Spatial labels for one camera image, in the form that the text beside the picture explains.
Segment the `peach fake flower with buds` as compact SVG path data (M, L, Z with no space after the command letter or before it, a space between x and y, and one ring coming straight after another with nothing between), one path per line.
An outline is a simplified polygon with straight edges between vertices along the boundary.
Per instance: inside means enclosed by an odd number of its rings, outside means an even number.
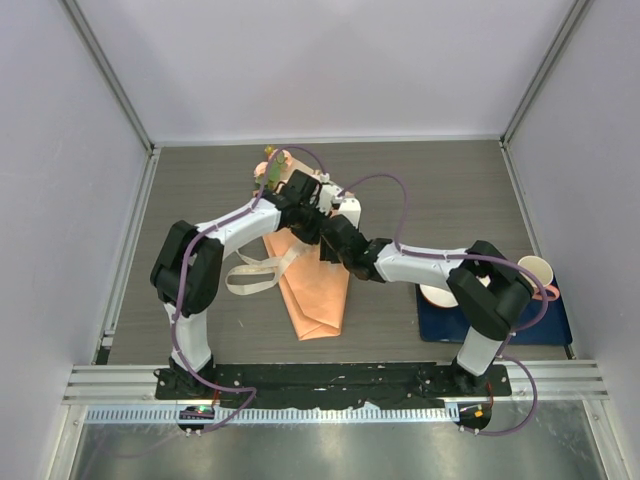
M264 185L266 189L275 190L290 169L293 158L287 150L278 150L273 145L268 145L264 152L266 160L254 169L255 186L259 189Z

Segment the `orange beige wrapping paper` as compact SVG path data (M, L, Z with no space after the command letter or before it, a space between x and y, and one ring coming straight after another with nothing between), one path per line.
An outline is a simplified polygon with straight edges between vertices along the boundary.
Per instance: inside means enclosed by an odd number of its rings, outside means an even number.
M294 170L314 173L284 150L285 164L279 180L286 182ZM307 248L294 258L278 285L298 340L339 336L346 309L349 273L341 264L320 260L320 245L302 244L289 230L263 236L269 257L284 260L296 245Z

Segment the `cream ribbon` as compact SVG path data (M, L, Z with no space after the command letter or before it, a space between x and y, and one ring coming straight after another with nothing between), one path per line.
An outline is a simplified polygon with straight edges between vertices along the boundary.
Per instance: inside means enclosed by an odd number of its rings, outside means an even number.
M310 251L310 245L296 243L283 256L269 257L264 260L256 260L236 251L243 264L229 270L225 277L225 285L231 293L238 296L248 296L268 290L279 283L281 277L295 260ZM233 277L248 276L268 276L268 279L250 284L232 282Z

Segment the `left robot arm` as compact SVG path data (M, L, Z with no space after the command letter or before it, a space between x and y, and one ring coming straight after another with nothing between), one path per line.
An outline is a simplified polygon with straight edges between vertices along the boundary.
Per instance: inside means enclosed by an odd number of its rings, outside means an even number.
M298 245L282 258L248 265L251 272L257 268L274 271L271 281L249 288L270 288L294 260L320 242L320 226L340 191L327 174L295 170L277 191L261 190L227 215L199 225L183 220L172 225L150 275L169 316L173 345L169 367L157 374L161 387L193 399L211 391L214 360L207 340L206 311L217 295L223 261L264 235L290 230Z

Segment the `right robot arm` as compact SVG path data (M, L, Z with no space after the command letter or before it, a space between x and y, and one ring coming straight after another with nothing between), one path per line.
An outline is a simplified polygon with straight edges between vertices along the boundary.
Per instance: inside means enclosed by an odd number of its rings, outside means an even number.
M494 358L534 293L517 265L486 241L447 252L407 247L385 238L368 240L342 215L322 223L320 238L360 280L429 285L450 292L469 322L451 364L450 382L465 395L486 385Z

